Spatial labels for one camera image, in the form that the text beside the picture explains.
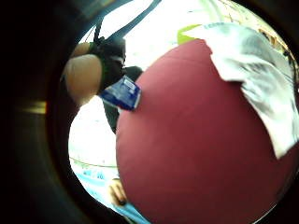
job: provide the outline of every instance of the white cloth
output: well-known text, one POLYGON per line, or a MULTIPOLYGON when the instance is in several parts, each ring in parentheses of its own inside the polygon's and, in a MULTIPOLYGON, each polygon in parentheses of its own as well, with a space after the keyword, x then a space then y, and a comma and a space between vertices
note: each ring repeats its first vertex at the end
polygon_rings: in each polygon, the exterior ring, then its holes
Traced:
POLYGON ((236 23, 210 23, 184 34, 205 39, 223 80, 242 82, 241 90, 263 121, 277 159, 284 156, 299 140, 293 73, 286 59, 263 35, 236 23))

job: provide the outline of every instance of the black sleeve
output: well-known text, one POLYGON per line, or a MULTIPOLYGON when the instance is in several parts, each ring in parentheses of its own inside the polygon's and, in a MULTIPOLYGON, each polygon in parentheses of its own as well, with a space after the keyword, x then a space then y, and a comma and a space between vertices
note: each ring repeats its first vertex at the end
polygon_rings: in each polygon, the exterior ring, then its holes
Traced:
MULTIPOLYGON (((126 76, 132 81, 136 81, 142 74, 142 69, 137 66, 125 67, 126 76)), ((106 118, 113 133, 116 132, 116 127, 119 119, 119 111, 117 108, 103 102, 106 118)))

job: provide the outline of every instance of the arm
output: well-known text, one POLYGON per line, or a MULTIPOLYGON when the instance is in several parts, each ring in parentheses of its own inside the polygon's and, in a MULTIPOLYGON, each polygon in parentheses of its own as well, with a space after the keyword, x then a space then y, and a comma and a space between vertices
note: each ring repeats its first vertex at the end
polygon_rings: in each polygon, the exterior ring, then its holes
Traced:
POLYGON ((124 41, 116 44, 102 40, 99 45, 77 45, 63 75, 66 89, 78 106, 87 104, 95 94, 123 76, 124 48, 124 41))

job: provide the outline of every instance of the person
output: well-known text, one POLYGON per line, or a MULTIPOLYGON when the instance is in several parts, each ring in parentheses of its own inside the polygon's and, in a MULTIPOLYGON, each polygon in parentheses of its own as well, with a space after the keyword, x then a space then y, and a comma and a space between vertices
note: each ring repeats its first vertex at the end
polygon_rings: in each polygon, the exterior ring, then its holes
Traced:
MULTIPOLYGON (((76 107, 89 103, 94 95, 120 80, 123 75, 135 81, 142 74, 142 69, 137 66, 124 67, 124 45, 124 40, 110 43, 105 39, 101 39, 100 43, 77 44, 64 67, 61 78, 67 94, 76 107)), ((105 102, 103 105, 107 122, 112 132, 115 133, 119 111, 105 102)), ((115 175, 107 181, 107 195, 114 210, 129 217, 131 221, 135 219, 138 223, 149 223, 128 203, 119 176, 115 175)))

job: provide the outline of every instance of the blue package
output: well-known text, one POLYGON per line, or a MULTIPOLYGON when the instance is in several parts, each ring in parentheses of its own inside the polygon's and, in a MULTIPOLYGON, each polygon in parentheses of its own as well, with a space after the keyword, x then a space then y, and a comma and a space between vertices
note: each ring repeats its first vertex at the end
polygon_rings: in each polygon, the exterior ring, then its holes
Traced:
POLYGON ((140 88, 128 76, 123 76, 118 82, 105 88, 99 96, 104 102, 116 108, 135 110, 140 95, 140 88))

